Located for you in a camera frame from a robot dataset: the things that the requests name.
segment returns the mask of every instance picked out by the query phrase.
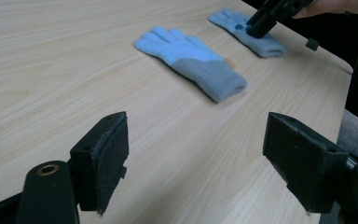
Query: gray fabric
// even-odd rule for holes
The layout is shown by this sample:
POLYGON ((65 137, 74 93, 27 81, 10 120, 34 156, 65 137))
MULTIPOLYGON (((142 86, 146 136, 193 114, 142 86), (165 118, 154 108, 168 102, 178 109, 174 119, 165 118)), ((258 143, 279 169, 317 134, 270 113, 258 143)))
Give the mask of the gray fabric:
POLYGON ((358 157, 358 118, 348 110, 344 111, 337 145, 358 157))
POLYGON ((212 99, 222 102, 246 88, 245 78, 236 73, 225 61, 202 62, 180 59, 172 68, 195 81, 212 99))

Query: black object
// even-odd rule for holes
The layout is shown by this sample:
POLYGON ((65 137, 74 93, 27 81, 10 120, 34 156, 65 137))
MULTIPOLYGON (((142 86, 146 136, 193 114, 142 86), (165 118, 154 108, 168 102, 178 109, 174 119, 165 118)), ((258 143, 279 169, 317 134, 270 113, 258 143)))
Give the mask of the black object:
POLYGON ((309 49, 312 49, 313 51, 316 51, 316 49, 318 49, 318 47, 319 47, 319 42, 310 38, 307 42, 306 47, 309 49))
MULTIPOLYGON (((242 1, 256 9, 263 6, 263 1, 259 0, 242 1)), ((322 14, 297 20, 288 16, 279 22, 307 39, 317 40, 320 47, 337 55, 353 68, 345 107, 358 117, 358 15, 322 14)))
POLYGON ((287 17, 294 17, 301 8, 307 7, 312 0, 266 0, 254 16, 248 20, 248 35, 264 37, 276 24, 287 17))
POLYGON ((0 202, 0 224, 79 223, 82 211, 102 214, 129 155, 125 112, 101 119, 71 150, 71 160, 33 168, 23 192, 0 202))
POLYGON ((358 158, 291 117, 268 114, 263 155, 287 188, 312 213, 329 213, 333 202, 358 223, 358 158))

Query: glove finger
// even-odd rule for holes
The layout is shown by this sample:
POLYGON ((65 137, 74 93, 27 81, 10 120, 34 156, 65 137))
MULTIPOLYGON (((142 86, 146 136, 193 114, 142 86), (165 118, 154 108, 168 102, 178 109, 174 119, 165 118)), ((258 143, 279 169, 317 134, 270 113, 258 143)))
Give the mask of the glove finger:
POLYGON ((240 12, 234 12, 234 21, 237 21, 237 22, 245 22, 245 18, 244 16, 242 15, 242 13, 240 12))
POLYGON ((175 41, 175 38, 160 26, 153 28, 152 32, 167 43, 173 43, 175 41))
POLYGON ((212 23, 222 27, 223 29, 228 30, 229 32, 233 33, 235 31, 235 25, 237 23, 230 21, 229 18, 227 18, 222 13, 215 13, 212 16, 208 18, 209 21, 212 23))
POLYGON ((186 39, 193 44, 194 46, 196 46, 199 49, 204 49, 210 52, 213 52, 213 50, 211 50, 206 44, 204 44, 199 38, 197 38, 196 36, 193 35, 188 35, 186 37, 186 39))
POLYGON ((140 38, 135 41, 135 48, 140 50, 143 53, 150 54, 153 56, 159 56, 160 45, 153 43, 147 39, 140 38))
POLYGON ((172 29, 170 30, 170 33, 173 37, 175 37, 178 40, 185 39, 185 35, 178 29, 172 29))
POLYGON ((234 17, 234 12, 231 11, 230 9, 226 8, 226 7, 223 8, 222 13, 223 13, 223 15, 225 15, 226 17, 228 17, 228 18, 230 18, 230 19, 234 19, 234 18, 235 18, 235 17, 234 17))
POLYGON ((166 44, 166 42, 163 39, 161 39, 159 36, 157 36, 153 33, 145 33, 144 39, 146 39, 152 43, 158 44, 158 45, 166 44))

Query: clamp jaw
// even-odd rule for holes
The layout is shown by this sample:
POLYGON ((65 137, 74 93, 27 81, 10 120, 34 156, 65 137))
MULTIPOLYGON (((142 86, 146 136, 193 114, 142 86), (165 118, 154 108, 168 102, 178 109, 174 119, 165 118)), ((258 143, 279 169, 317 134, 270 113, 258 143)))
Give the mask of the clamp jaw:
POLYGON ((246 32, 254 38, 264 37, 277 23, 287 17, 294 17, 301 8, 312 0, 266 0, 254 16, 248 20, 246 32))
POLYGON ((291 117, 269 113, 263 155, 310 213, 341 206, 358 223, 358 158, 291 117))

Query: wooden table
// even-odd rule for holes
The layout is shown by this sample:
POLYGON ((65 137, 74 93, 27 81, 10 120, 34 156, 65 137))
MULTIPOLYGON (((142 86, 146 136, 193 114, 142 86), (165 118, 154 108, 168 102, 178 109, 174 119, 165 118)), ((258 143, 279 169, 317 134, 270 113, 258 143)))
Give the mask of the wooden table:
POLYGON ((337 140, 351 68, 282 25, 260 59, 207 21, 239 0, 0 1, 0 201, 102 117, 127 111, 130 156, 106 213, 82 223, 318 223, 262 156, 269 111, 337 140), (196 35, 248 80, 214 103, 132 44, 153 26, 196 35))

